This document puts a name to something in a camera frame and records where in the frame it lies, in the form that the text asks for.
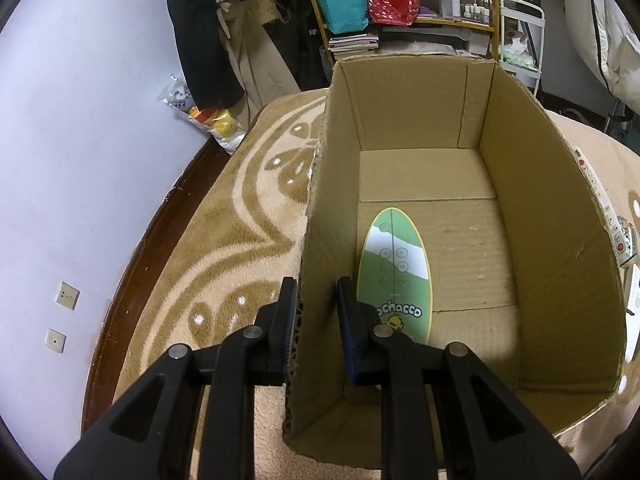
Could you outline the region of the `brown cardboard box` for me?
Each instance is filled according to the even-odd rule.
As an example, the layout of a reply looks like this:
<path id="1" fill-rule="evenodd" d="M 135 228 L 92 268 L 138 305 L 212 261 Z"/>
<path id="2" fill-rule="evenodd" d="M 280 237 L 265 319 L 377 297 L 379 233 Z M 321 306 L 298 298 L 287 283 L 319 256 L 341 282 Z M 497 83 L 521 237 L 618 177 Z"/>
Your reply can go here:
<path id="1" fill-rule="evenodd" d="M 335 65 L 314 160 L 283 429 L 294 452 L 380 463 L 380 394 L 347 377 L 331 295 L 358 275 L 369 226 L 390 207 L 416 226 L 428 291 L 425 304 L 384 300 L 384 322 L 435 347 L 464 342 L 552 434 L 612 401 L 620 268 L 547 112 L 496 62 L 360 56 Z"/>

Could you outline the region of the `green Pochacco oval fan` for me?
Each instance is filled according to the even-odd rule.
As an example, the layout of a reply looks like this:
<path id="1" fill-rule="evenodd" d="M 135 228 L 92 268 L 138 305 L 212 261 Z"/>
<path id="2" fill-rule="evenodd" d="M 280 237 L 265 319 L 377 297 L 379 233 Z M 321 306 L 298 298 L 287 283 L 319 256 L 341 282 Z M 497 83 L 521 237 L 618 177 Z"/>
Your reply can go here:
<path id="1" fill-rule="evenodd" d="M 430 338 L 430 265 L 416 225 L 397 207 L 381 210 L 364 238 L 357 298 L 375 307 L 382 324 L 418 344 L 426 344 Z"/>

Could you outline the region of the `beige patterned carpet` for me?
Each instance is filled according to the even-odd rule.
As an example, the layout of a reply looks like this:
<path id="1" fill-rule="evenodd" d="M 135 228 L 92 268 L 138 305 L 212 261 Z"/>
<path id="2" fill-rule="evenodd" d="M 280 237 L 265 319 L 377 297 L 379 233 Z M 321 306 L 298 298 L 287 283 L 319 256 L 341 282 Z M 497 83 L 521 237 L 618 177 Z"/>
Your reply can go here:
<path id="1" fill-rule="evenodd" d="M 171 344 L 207 347 L 254 320 L 299 265 L 308 177 L 326 90 L 267 105 L 239 153 L 207 142 L 171 191 L 127 270 L 92 364 L 82 432 L 88 430 Z M 639 156 L 577 112 L 548 110 L 565 139 L 594 162 L 617 212 L 639 229 Z M 639 355 L 623 368 L 618 393 L 560 437 L 588 468 L 631 428 L 639 408 Z M 284 390 L 256 393 L 257 479 L 379 479 L 376 470 L 318 463 L 282 440 Z"/>

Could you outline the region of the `white remote control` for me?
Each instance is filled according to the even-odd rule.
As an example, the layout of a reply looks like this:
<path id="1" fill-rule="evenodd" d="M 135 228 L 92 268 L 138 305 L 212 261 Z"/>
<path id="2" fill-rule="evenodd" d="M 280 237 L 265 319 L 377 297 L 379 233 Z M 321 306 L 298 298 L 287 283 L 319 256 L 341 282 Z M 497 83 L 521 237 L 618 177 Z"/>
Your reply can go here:
<path id="1" fill-rule="evenodd" d="M 608 230 L 616 261 L 621 268 L 626 268 L 638 256 L 637 230 L 631 222 L 616 214 L 608 193 L 584 152 L 580 148 L 573 148 L 573 153 L 580 171 L 588 181 L 592 194 L 604 214 L 605 227 Z"/>

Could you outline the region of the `plastic bag with snacks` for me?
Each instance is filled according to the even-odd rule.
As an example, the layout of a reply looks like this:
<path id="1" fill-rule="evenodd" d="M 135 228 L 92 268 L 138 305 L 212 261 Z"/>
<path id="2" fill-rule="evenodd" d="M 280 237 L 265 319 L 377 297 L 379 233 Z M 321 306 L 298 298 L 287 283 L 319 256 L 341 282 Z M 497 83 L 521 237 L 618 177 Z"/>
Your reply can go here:
<path id="1" fill-rule="evenodd" d="M 212 136 L 229 155 L 232 155 L 244 140 L 246 131 L 232 110 L 216 106 L 198 108 L 181 75 L 170 76 L 170 83 L 163 88 L 158 99 L 179 118 Z"/>

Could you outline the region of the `black hanging coat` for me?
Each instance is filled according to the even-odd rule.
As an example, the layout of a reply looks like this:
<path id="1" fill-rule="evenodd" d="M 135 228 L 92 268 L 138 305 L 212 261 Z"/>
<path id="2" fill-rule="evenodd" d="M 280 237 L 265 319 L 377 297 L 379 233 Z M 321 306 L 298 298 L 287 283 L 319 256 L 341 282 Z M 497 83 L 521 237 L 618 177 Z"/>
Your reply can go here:
<path id="1" fill-rule="evenodd" d="M 184 79 L 198 108 L 230 108 L 244 96 L 219 32 L 214 0 L 166 0 Z"/>

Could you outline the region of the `beige trench coat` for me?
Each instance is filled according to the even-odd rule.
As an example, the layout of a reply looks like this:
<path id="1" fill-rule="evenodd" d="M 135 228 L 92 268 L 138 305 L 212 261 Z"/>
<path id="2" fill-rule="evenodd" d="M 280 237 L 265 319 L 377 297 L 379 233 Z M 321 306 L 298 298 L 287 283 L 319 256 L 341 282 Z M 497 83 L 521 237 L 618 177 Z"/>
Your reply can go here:
<path id="1" fill-rule="evenodd" d="M 271 22 L 283 24 L 274 0 L 226 0 L 217 10 L 221 40 L 235 77 L 244 90 L 232 112 L 243 128 L 281 96 L 300 91 L 280 51 L 264 29 Z"/>

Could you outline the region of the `wooden bookshelf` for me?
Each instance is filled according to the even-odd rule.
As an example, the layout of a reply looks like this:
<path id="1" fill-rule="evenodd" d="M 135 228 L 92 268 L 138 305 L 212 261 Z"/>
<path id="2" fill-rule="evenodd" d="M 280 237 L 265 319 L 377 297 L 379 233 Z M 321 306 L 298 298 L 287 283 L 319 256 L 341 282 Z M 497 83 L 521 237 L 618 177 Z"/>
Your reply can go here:
<path id="1" fill-rule="evenodd" d="M 310 0 L 317 19 L 323 55 L 330 65 L 339 61 L 329 51 L 329 40 L 359 34 L 377 34 L 378 50 L 375 53 L 401 51 L 442 52 L 496 58 L 500 42 L 500 12 L 498 0 L 461 0 L 463 3 L 487 3 L 490 24 L 455 21 L 443 18 L 439 13 L 439 0 L 421 0 L 420 10 L 410 26 L 376 24 L 369 16 L 369 25 L 362 32 L 334 35 L 329 31 L 318 0 Z"/>

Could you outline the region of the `stack of books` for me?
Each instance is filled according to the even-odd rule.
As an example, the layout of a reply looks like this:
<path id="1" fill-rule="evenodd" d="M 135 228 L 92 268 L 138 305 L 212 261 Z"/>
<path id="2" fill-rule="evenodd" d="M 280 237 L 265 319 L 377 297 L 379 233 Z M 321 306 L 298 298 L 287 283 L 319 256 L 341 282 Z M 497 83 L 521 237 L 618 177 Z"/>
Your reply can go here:
<path id="1" fill-rule="evenodd" d="M 359 34 L 333 37 L 329 40 L 329 51 L 336 60 L 354 55 L 367 55 L 378 50 L 377 34 Z"/>

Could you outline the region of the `white metal trolley cart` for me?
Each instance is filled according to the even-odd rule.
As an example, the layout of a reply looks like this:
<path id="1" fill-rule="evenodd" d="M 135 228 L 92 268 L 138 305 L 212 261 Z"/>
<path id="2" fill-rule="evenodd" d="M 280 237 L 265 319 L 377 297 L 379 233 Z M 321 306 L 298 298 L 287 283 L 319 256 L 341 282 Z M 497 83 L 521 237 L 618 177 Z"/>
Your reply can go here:
<path id="1" fill-rule="evenodd" d="M 499 63 L 506 72 L 524 81 L 536 96 L 544 60 L 544 10 L 525 0 L 500 0 L 499 11 Z"/>

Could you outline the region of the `cream down coat on chair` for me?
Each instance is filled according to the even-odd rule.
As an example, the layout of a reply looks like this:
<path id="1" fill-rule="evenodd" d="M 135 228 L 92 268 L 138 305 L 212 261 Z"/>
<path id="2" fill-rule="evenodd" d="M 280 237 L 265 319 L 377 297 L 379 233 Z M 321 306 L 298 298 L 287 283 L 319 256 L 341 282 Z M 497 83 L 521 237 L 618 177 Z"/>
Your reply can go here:
<path id="1" fill-rule="evenodd" d="M 639 39 L 615 0 L 564 0 L 574 48 L 608 92 L 634 113 L 640 105 Z"/>

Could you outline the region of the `white bottles on shelf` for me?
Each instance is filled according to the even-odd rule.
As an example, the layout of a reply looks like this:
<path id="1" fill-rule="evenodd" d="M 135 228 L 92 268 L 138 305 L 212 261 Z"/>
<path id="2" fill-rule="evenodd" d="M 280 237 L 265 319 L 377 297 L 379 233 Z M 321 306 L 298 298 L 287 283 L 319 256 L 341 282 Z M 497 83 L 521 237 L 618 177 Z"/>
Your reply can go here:
<path id="1" fill-rule="evenodd" d="M 455 21 L 490 24 L 490 9 L 487 3 L 463 3 L 461 0 L 439 0 L 439 13 L 443 18 Z"/>

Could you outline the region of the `lower wall socket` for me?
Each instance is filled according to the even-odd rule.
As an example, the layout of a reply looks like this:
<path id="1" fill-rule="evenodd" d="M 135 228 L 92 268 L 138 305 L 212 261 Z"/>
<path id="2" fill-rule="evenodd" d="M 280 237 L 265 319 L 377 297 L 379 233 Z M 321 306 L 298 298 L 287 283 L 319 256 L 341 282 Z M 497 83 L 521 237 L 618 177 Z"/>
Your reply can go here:
<path id="1" fill-rule="evenodd" d="M 60 333 L 53 328 L 49 328 L 46 333 L 46 347 L 55 353 L 63 353 L 66 338 L 67 336 L 65 334 Z"/>

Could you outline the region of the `wall socket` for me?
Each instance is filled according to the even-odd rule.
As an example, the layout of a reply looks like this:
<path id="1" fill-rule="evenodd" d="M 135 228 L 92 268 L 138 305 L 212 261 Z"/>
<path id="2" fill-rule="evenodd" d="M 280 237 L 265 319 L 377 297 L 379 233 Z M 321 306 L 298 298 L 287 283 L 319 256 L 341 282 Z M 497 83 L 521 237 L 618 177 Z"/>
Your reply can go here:
<path id="1" fill-rule="evenodd" d="M 80 291 L 74 286 L 61 282 L 58 286 L 55 302 L 60 306 L 74 310 L 79 299 Z"/>
<path id="2" fill-rule="evenodd" d="M 63 353 L 66 338 L 67 336 L 65 334 L 60 333 L 53 328 L 49 328 L 46 333 L 46 347 L 55 353 Z"/>

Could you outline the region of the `upper wall socket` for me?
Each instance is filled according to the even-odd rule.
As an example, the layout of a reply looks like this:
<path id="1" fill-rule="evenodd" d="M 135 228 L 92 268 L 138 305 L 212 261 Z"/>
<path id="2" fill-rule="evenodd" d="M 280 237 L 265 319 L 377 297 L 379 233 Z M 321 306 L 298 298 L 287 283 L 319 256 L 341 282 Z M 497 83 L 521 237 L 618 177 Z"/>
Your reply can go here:
<path id="1" fill-rule="evenodd" d="M 80 291 L 74 286 L 61 282 L 58 286 L 55 302 L 60 306 L 74 310 L 79 299 Z"/>

